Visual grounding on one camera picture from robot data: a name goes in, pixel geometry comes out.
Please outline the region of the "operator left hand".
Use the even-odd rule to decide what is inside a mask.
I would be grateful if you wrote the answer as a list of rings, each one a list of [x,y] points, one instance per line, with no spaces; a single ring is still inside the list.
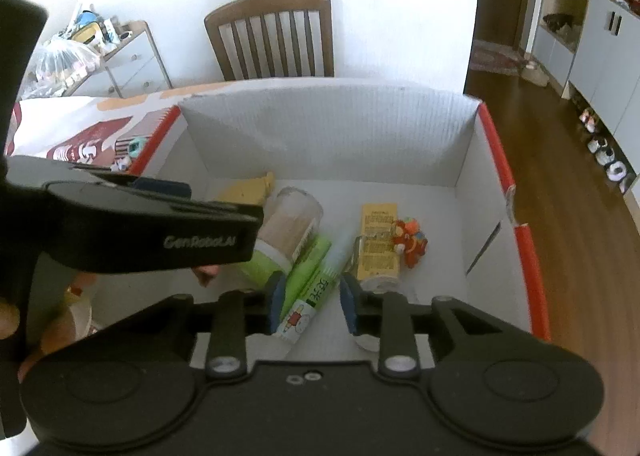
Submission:
[[[1,340],[12,340],[18,333],[25,334],[26,346],[18,349],[18,382],[23,382],[29,371],[46,355],[78,340],[73,304],[97,280],[96,274],[78,272],[65,291],[56,297],[54,307],[44,316],[46,321],[40,323],[34,322],[32,310],[24,310],[23,313],[16,303],[1,298]]]

